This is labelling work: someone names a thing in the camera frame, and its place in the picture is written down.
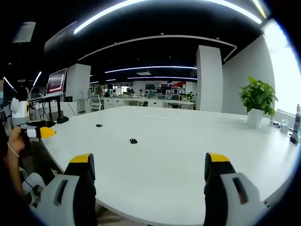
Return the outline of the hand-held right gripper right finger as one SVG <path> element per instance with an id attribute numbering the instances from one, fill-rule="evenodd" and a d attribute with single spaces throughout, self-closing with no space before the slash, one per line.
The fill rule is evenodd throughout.
<path id="1" fill-rule="evenodd" d="M 259 189 L 221 154 L 205 157 L 205 226 L 254 226 L 267 213 Z"/>

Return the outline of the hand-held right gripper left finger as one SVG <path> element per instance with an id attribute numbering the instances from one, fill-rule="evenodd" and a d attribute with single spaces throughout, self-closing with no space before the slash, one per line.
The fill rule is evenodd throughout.
<path id="1" fill-rule="evenodd" d="M 32 210 L 46 226 L 96 226 L 95 164 L 91 153 L 72 158 Z"/>

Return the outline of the person's left hand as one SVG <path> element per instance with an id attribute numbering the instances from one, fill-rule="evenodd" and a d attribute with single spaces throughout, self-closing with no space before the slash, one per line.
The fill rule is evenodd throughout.
<path id="1" fill-rule="evenodd" d="M 21 128 L 16 126 L 13 128 L 8 138 L 8 152 L 14 156 L 19 157 L 20 152 L 25 148 L 25 143 L 22 138 Z"/>

